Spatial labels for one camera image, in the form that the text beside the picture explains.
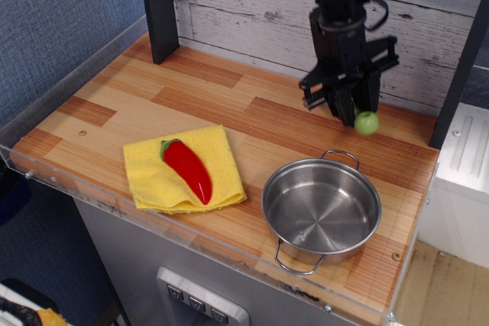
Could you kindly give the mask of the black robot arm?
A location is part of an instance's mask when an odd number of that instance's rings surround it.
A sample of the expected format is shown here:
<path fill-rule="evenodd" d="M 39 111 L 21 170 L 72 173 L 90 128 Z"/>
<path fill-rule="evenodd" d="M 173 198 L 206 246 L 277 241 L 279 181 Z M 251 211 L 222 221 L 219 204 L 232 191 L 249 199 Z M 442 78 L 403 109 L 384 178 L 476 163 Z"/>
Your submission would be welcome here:
<path fill-rule="evenodd" d="M 309 15 L 317 63 L 299 84 L 304 105 L 313 109 L 327 104 L 349 127 L 358 112 L 378 109 L 381 74 L 399 63 L 394 36 L 366 38 L 387 20 L 383 16 L 366 26 L 364 6 L 371 2 L 388 8 L 384 0 L 316 0 Z"/>

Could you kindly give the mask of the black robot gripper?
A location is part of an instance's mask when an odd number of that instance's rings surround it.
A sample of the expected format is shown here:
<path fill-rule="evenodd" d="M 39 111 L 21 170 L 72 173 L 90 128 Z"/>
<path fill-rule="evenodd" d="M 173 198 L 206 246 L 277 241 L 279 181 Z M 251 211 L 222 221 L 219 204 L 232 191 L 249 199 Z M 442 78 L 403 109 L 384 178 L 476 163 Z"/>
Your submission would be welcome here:
<path fill-rule="evenodd" d="M 354 126 L 355 105 L 378 110 L 381 73 L 399 63 L 397 38 L 366 40 L 365 20 L 362 15 L 352 24 L 326 24 L 318 8 L 309 14 L 317 63 L 300 82 L 304 104 L 312 109 L 327 103 L 347 127 Z"/>

